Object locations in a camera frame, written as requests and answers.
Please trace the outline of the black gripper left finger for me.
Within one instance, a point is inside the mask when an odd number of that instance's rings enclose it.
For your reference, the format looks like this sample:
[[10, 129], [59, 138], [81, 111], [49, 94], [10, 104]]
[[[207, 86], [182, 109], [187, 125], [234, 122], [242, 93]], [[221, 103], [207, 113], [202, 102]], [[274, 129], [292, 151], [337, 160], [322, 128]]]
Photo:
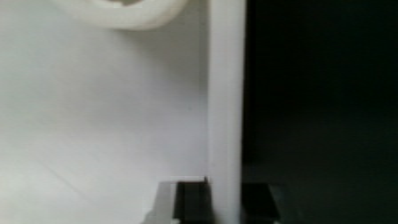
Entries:
[[214, 224], [209, 178], [164, 181], [145, 224]]

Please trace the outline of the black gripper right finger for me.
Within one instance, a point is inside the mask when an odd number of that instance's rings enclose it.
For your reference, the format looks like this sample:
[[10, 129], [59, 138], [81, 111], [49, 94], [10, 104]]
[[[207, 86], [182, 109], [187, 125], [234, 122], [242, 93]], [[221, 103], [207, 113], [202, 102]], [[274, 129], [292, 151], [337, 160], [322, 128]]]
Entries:
[[242, 221], [244, 224], [278, 224], [282, 213], [267, 183], [242, 184]]

